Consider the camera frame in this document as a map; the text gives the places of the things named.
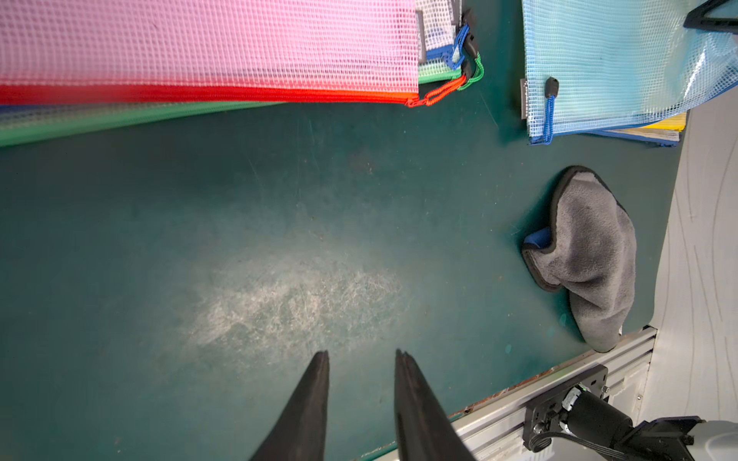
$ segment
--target red zipper pull cord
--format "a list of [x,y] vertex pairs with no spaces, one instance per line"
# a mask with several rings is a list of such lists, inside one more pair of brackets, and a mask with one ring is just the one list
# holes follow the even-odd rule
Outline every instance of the red zipper pull cord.
[[450,82],[446,82],[444,85],[439,86],[433,91],[428,91],[423,99],[409,100],[405,103],[405,105],[407,107],[418,107],[419,105],[434,105],[449,94],[458,90],[464,83],[466,83],[466,75],[462,74],[461,77],[457,78],[456,80],[451,80]]

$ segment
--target gray microfiber cloth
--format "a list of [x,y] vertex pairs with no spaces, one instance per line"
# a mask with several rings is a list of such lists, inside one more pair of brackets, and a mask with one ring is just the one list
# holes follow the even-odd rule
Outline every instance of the gray microfiber cloth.
[[550,228],[525,239],[525,264],[544,290],[569,290],[584,340],[607,352],[618,344],[635,295],[633,223],[599,176],[579,166],[557,184],[550,219]]

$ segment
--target pink mesh pouch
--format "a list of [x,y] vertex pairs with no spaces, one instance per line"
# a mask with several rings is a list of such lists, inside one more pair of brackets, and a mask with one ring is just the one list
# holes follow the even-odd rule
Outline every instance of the pink mesh pouch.
[[5,0],[0,104],[418,96],[413,0]]

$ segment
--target scratched table surface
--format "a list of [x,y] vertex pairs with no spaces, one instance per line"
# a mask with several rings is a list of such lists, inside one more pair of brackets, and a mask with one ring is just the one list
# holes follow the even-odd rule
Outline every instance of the scratched table surface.
[[624,329],[649,322],[680,150],[528,146],[520,5],[488,3],[487,75],[432,108],[279,105],[0,150],[0,457],[247,459],[328,349],[326,458],[349,460],[394,440],[397,347],[449,414],[585,352],[519,255],[571,164],[632,218]]

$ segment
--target black mounting bracket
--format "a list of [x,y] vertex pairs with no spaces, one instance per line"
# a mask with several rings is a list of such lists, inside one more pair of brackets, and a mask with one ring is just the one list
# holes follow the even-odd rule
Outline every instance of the black mounting bracket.
[[604,394],[602,388],[606,379],[607,368],[604,365],[596,365],[531,399],[525,408],[525,422],[523,424],[523,443],[525,447],[530,449],[530,441],[535,434],[548,431],[564,431],[560,426],[562,402],[573,387],[579,385],[587,388],[594,395],[601,398]]

